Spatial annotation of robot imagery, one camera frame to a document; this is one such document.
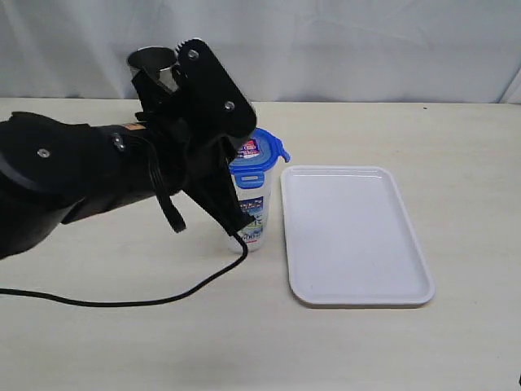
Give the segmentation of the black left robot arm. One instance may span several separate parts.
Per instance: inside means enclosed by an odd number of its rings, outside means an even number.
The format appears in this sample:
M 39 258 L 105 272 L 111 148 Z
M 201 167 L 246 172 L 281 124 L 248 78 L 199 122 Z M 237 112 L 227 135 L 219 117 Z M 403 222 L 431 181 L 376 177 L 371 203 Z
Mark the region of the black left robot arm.
M 13 112 L 1 124 L 1 255 L 40 244 L 60 224 L 156 198 L 169 225 L 187 194 L 228 234 L 252 221 L 230 163 L 256 113 L 211 48 L 193 38 L 128 56 L 141 109 L 133 123 L 67 124 Z

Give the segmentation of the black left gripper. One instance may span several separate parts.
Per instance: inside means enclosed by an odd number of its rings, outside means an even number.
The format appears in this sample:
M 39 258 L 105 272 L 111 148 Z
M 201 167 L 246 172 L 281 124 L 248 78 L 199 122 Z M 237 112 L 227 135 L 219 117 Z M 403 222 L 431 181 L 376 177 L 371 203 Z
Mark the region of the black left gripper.
M 252 218 L 239 206 L 229 165 L 252 136 L 256 113 L 206 42 L 192 38 L 173 50 L 181 117 L 145 122 L 166 149 L 173 189 L 234 235 Z

